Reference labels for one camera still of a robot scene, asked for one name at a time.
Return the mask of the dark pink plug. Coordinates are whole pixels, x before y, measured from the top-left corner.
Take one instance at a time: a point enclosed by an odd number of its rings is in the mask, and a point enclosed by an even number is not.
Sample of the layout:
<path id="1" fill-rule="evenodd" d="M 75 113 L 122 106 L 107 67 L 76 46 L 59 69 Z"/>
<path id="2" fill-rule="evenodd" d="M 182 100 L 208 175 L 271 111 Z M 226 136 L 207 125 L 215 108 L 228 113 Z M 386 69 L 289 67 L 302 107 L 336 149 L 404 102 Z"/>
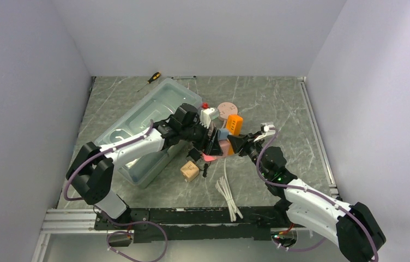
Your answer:
<path id="1" fill-rule="evenodd" d="M 202 158 L 205 162 L 213 162 L 213 161 L 217 160 L 216 156 L 209 156 L 209 155 L 206 155 L 206 154 L 203 154 Z"/>

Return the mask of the black power adapter plug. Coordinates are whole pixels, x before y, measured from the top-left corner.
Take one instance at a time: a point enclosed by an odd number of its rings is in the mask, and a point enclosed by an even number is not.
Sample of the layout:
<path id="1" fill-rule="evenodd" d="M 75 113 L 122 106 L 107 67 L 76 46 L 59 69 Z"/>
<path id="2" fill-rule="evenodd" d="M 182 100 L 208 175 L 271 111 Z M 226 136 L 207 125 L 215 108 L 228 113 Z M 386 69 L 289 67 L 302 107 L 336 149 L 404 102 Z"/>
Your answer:
<path id="1" fill-rule="evenodd" d="M 202 159 L 202 153 L 195 148 L 192 148 L 186 156 L 186 160 L 191 161 L 193 163 L 197 163 L 201 159 Z"/>

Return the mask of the blue small adapter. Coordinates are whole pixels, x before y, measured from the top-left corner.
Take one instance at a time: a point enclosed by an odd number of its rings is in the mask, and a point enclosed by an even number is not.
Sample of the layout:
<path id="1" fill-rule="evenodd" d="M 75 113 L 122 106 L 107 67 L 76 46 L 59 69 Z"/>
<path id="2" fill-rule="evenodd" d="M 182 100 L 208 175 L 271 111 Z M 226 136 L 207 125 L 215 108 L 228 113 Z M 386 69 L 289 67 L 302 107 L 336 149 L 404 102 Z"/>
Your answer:
<path id="1" fill-rule="evenodd" d="M 229 134 L 230 134 L 230 131 L 227 128 L 218 129 L 218 140 L 219 141 L 227 140 L 227 137 L 229 136 Z"/>

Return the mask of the orange power strip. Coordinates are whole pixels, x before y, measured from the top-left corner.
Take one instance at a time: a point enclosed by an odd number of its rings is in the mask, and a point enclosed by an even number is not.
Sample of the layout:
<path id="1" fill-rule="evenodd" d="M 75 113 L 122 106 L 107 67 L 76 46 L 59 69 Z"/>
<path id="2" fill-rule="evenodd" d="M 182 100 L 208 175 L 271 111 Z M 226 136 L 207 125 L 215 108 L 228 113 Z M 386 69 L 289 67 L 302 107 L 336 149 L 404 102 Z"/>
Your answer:
<path id="1" fill-rule="evenodd" d="M 243 118 L 237 114 L 229 115 L 226 122 L 226 129 L 230 135 L 239 135 L 243 124 Z"/>

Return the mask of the beige cube socket adapter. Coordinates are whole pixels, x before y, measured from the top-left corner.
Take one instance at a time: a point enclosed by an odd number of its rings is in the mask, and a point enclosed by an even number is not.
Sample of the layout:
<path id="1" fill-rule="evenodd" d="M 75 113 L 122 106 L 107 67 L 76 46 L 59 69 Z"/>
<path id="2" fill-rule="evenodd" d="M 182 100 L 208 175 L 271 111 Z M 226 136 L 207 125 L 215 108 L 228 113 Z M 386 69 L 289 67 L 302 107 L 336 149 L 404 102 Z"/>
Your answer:
<path id="1" fill-rule="evenodd" d="M 200 169 L 194 162 L 188 161 L 180 168 L 180 172 L 186 182 L 191 182 L 199 175 Z"/>

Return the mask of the round pink power socket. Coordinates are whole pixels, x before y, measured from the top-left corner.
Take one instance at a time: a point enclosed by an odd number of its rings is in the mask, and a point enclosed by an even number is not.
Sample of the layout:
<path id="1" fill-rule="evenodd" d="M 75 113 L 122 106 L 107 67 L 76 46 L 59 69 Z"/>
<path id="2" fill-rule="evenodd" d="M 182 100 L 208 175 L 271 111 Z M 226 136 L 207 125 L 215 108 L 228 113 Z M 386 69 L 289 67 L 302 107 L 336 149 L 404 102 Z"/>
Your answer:
<path id="1" fill-rule="evenodd" d="M 217 107 L 219 111 L 219 118 L 221 120 L 226 120 L 230 115 L 237 115 L 238 108 L 235 104 L 231 102 L 223 102 L 218 105 Z"/>

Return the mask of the pink square socket adapter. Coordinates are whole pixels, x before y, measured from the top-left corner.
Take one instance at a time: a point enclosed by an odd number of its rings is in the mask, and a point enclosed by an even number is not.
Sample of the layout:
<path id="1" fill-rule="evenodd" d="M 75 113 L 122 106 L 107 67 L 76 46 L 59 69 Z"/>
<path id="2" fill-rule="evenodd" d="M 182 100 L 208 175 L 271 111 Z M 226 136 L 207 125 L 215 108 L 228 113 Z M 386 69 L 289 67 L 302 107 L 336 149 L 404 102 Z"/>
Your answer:
<path id="1" fill-rule="evenodd" d="M 230 145 L 229 141 L 220 140 L 219 145 L 220 145 L 220 148 L 222 150 L 222 156 L 226 157 L 229 153 L 230 148 L 231 148 L 231 145 Z"/>

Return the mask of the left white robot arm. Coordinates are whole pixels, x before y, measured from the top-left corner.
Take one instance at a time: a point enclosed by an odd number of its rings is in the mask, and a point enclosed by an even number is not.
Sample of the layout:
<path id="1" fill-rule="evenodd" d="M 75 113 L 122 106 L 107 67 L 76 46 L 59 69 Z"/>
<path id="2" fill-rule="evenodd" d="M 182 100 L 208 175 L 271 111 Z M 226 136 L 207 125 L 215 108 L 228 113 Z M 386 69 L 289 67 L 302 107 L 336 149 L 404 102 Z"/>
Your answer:
<path id="1" fill-rule="evenodd" d="M 164 151 L 180 141 L 192 143 L 193 147 L 209 156 L 221 156 L 218 128 L 213 121 L 220 112 L 216 108 L 199 110 L 184 103 L 168 118 L 150 121 L 147 129 L 121 141 L 97 146 L 84 144 L 72 162 L 63 189 L 68 196 L 73 187 L 79 194 L 76 200 L 93 205 L 109 217 L 116 229 L 124 229 L 131 221 L 131 209 L 112 189 L 112 176 L 121 166 L 154 152 Z"/>

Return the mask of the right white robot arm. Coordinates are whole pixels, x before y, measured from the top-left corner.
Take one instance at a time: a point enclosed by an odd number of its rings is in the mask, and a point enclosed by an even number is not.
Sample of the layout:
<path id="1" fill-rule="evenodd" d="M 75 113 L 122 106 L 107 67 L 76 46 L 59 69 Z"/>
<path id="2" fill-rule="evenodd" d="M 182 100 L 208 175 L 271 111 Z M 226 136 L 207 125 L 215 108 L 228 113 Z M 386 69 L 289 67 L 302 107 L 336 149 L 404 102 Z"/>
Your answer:
<path id="1" fill-rule="evenodd" d="M 378 261 L 386 237 L 371 210 L 363 203 L 349 204 L 332 198 L 291 173 L 282 149 L 263 145 L 257 134 L 229 135 L 234 153 L 248 156 L 260 179 L 282 207 L 276 223 L 302 225 L 335 244 L 348 261 Z"/>

